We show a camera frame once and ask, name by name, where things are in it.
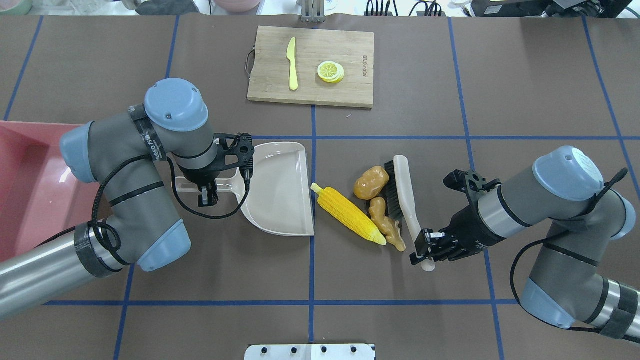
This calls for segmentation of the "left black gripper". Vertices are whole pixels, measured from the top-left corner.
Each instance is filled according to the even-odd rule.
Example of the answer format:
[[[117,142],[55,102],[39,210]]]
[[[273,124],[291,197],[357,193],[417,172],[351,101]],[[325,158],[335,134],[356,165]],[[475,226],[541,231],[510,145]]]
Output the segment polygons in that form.
[[[198,207],[214,207],[218,203],[216,178],[226,166],[224,156],[214,158],[182,158],[181,171],[183,176],[191,183],[198,185]]]

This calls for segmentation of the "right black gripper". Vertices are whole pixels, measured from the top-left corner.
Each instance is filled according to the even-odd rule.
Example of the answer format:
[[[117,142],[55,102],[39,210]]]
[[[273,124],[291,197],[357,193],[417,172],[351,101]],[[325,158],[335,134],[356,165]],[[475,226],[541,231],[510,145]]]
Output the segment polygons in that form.
[[[414,240],[410,254],[413,266],[435,266],[432,248],[438,248],[438,261],[450,262],[477,255],[493,246],[493,232],[483,223],[473,205],[458,211],[450,223],[439,231],[423,228]]]

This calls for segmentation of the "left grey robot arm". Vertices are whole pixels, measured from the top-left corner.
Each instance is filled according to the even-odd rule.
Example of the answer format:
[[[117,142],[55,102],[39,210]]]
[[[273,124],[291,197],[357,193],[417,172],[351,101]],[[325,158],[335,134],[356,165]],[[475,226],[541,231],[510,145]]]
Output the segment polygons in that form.
[[[130,265],[150,272],[183,257],[191,240],[156,163],[179,168],[210,207],[226,148],[201,91],[179,78],[159,80],[127,112],[71,130],[60,146],[78,180],[100,185],[97,198],[109,201],[112,214],[92,215],[69,233],[3,262],[2,320]]]

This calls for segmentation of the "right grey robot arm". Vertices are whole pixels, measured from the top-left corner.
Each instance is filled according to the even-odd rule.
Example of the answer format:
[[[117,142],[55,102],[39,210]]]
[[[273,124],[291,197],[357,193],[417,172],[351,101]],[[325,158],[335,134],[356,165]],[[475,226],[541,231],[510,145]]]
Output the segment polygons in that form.
[[[524,288],[510,283],[515,301],[549,326],[638,344],[639,291],[598,272],[609,244],[629,234],[637,219],[614,189],[626,174],[623,168],[605,181],[594,162],[569,145],[505,182],[455,170],[443,183],[464,193],[468,205],[439,231],[417,228],[410,262],[432,271],[437,262],[477,255],[550,220],[546,237],[526,244],[512,262],[510,278],[524,253],[539,246]]]

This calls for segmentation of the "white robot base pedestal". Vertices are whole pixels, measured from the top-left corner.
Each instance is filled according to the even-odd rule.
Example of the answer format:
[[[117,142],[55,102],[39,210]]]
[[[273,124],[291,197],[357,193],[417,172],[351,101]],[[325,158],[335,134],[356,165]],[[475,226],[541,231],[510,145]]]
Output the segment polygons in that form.
[[[245,360],[376,360],[374,344],[254,344],[247,347]]]

